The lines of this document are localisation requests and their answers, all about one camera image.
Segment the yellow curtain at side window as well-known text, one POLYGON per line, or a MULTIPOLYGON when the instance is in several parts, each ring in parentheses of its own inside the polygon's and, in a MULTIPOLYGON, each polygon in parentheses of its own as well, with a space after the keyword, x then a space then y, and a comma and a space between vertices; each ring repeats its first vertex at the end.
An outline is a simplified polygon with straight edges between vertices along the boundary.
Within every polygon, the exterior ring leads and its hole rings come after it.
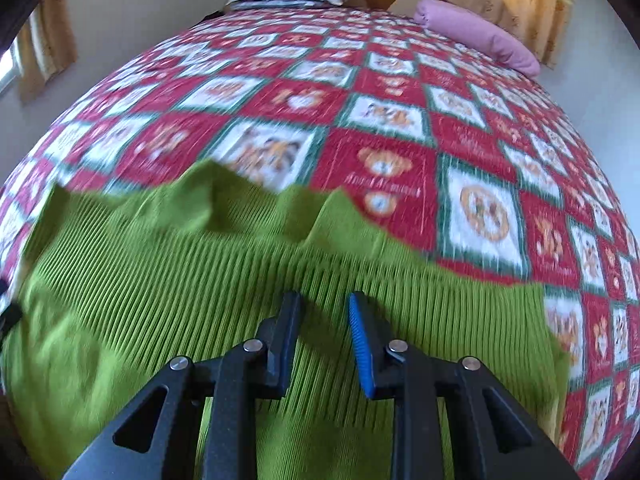
POLYGON ((51 79, 77 61, 66 0, 41 0, 18 32, 11 52, 20 99, 32 102, 51 79))

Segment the red patchwork bedspread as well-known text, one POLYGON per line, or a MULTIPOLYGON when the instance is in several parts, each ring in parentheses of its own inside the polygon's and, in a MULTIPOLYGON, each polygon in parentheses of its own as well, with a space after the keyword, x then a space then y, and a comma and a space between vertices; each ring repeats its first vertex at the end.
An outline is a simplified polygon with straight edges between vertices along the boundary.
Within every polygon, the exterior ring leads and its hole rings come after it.
POLYGON ((556 434, 583 479, 639 430, 639 245, 564 112, 535 81, 405 18, 253 10, 115 70, 52 122, 1 190, 14 279, 52 186, 122 195, 216 162, 271 193, 343 192, 464 278, 538 284, 568 357, 556 434))

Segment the green orange white striped sweater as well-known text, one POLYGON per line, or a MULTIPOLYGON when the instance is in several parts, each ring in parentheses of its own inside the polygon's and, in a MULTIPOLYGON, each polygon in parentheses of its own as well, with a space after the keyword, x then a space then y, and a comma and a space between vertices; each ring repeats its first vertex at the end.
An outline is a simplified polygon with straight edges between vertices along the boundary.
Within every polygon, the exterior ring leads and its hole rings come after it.
POLYGON ((292 382, 258 406, 264 479, 384 479, 393 405, 360 388, 346 299, 369 296, 430 356, 476 356, 556 434, 568 357, 538 284, 464 278, 425 260, 341 191, 271 193, 216 162, 122 195, 52 186, 17 273, 23 317, 2 350, 12 417, 49 479, 173 356, 220 356, 277 312, 307 307, 292 382))

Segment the side window with metal frame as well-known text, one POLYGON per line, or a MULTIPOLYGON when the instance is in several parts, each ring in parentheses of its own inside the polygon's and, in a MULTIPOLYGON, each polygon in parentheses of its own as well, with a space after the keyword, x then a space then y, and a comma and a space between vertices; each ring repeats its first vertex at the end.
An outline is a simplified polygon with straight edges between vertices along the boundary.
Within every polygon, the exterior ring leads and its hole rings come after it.
POLYGON ((8 92, 17 82, 19 68, 20 63, 17 61, 15 48, 9 47, 8 50, 3 51, 0 62, 0 96, 8 92))

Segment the pink pillow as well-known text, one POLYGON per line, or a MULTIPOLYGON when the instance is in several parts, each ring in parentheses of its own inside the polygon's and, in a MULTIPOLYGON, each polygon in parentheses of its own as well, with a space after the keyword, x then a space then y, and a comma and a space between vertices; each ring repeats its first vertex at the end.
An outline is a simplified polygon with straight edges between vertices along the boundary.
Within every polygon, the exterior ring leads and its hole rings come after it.
POLYGON ((442 0, 420 0, 413 19, 423 28, 480 51, 529 78, 540 74, 536 56, 520 40, 460 6, 442 0))

